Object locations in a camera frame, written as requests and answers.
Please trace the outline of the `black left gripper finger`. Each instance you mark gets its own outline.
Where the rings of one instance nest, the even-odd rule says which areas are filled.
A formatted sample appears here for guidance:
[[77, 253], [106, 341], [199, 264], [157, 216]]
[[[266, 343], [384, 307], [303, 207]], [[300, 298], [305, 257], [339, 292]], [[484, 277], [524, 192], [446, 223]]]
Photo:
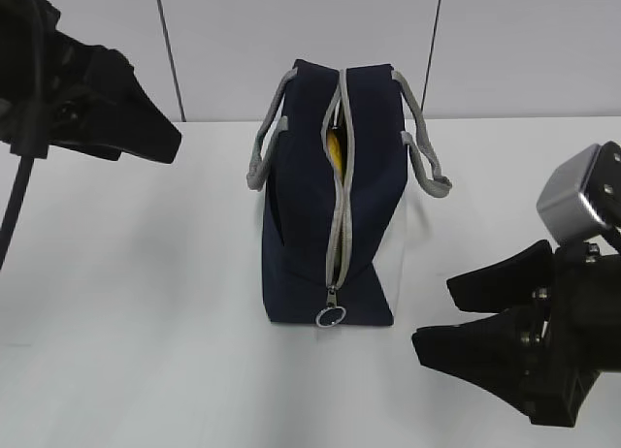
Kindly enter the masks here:
[[181, 132], [152, 103], [118, 50], [74, 45], [62, 59], [57, 145], [117, 161], [129, 154], [171, 164]]

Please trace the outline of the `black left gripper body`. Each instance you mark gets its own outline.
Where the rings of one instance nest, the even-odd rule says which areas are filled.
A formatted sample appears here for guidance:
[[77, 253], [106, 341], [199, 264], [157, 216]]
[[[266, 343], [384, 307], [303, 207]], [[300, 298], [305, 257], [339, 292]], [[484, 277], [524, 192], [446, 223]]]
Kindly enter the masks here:
[[1, 0], [1, 142], [11, 152], [97, 150], [54, 116], [62, 54], [76, 46], [57, 30], [60, 17], [48, 0]]

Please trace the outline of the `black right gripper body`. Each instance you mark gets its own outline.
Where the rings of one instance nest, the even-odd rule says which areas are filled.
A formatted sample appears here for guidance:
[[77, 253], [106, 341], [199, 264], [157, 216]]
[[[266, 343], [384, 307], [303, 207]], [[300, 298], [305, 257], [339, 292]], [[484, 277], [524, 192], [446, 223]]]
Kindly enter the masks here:
[[573, 427], [599, 376], [620, 371], [620, 256], [574, 244], [556, 250], [554, 267], [526, 415], [533, 425]]

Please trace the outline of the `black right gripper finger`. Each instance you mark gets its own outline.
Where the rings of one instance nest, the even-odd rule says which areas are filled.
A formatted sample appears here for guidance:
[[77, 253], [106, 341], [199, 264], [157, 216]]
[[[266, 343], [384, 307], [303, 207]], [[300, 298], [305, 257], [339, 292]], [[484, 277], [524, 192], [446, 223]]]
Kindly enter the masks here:
[[472, 322], [429, 326], [411, 336], [421, 366], [471, 383], [535, 417], [548, 406], [543, 325], [537, 306], [511, 307]]
[[550, 243], [539, 240], [491, 266], [449, 278], [446, 286], [465, 312], [501, 312], [529, 304], [540, 288], [552, 285], [554, 256]]

